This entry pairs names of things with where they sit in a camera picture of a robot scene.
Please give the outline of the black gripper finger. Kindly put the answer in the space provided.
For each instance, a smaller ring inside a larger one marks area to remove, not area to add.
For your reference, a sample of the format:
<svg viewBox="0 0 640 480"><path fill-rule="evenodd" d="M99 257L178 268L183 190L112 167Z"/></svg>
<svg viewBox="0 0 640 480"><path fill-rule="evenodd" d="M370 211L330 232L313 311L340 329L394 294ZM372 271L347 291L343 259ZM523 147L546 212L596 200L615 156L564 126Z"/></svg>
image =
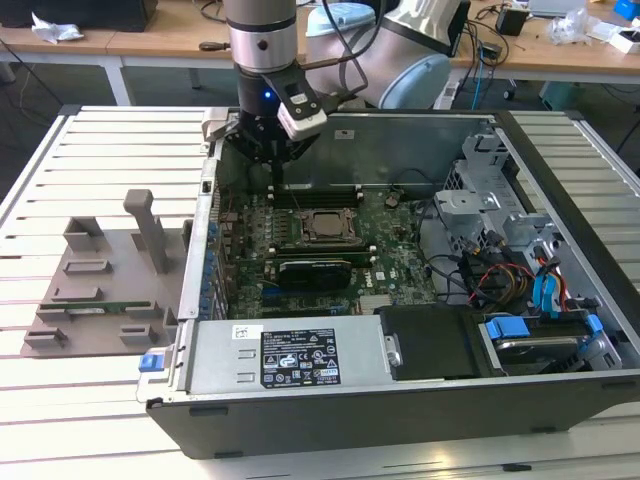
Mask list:
<svg viewBox="0 0 640 480"><path fill-rule="evenodd" d="M297 160L317 140L311 136L300 141L285 139L277 142L277 184L284 184L284 166Z"/></svg>
<svg viewBox="0 0 640 480"><path fill-rule="evenodd" d="M279 183L279 123L275 118L238 118L225 140L255 164L270 167L270 184Z"/></svg>

